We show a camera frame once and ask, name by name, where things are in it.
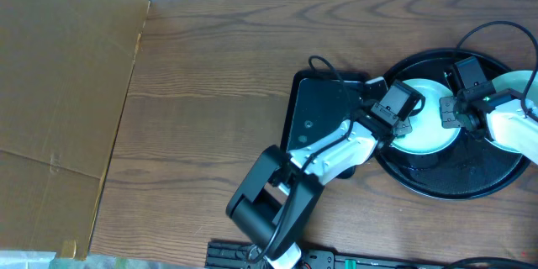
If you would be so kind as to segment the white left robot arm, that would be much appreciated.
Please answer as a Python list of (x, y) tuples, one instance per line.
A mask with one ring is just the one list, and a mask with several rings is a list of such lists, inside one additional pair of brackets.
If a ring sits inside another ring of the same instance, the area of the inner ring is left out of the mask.
[(266, 148), (225, 210), (252, 242), (246, 261), (294, 267), (301, 257), (296, 242), (325, 185), (345, 170), (365, 163), (395, 137), (410, 133), (409, 118), (417, 114), (417, 110), (400, 112), (387, 123), (387, 108), (379, 112), (357, 109), (311, 145), (288, 152), (275, 145)]

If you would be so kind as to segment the mint green plate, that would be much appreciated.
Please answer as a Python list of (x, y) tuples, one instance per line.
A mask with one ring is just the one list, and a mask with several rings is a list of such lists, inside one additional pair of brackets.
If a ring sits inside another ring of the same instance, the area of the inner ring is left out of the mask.
[(412, 132), (396, 138), (392, 146), (415, 155), (436, 153), (449, 146), (459, 135), (460, 128), (445, 129), (440, 118), (440, 99), (452, 97), (446, 86), (428, 79), (403, 81), (425, 96), (425, 106), (420, 113), (410, 117)]
[[(497, 76), (492, 80), (495, 89), (499, 92), (506, 88), (512, 88), (515, 91), (523, 92), (527, 82), (530, 79), (532, 71), (511, 71), (501, 76)], [(537, 78), (533, 81), (530, 90), (527, 94), (535, 105), (537, 105)]]

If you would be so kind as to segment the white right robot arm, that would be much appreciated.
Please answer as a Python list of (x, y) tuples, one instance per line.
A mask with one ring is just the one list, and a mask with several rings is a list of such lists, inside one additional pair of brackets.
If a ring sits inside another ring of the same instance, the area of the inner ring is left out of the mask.
[(514, 150), (537, 162), (537, 107), (512, 88), (497, 91), (483, 83), (440, 99), (441, 125)]

